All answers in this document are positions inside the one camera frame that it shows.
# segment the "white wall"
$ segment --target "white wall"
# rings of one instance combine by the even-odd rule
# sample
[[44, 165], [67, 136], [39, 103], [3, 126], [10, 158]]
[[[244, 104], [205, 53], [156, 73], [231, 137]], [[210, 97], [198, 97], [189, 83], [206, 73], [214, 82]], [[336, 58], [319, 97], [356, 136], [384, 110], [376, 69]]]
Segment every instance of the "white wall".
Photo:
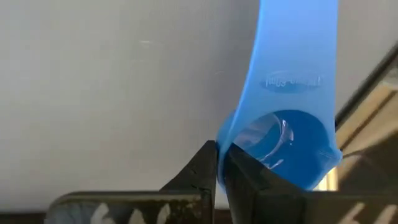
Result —
[[[397, 8], [341, 0], [337, 110], [398, 40]], [[257, 0], [0, 1], [0, 210], [165, 184], [235, 107], [256, 11]]]

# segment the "blue plastic measuring scoop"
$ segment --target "blue plastic measuring scoop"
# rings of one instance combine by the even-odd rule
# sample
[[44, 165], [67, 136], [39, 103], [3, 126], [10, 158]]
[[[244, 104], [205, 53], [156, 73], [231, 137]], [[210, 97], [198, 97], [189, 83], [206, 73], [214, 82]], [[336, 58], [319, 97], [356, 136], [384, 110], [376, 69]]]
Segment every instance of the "blue plastic measuring scoop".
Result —
[[312, 190], [341, 160], [335, 143], [338, 0], [261, 0], [236, 111], [218, 133], [218, 180], [237, 144], [285, 180]]

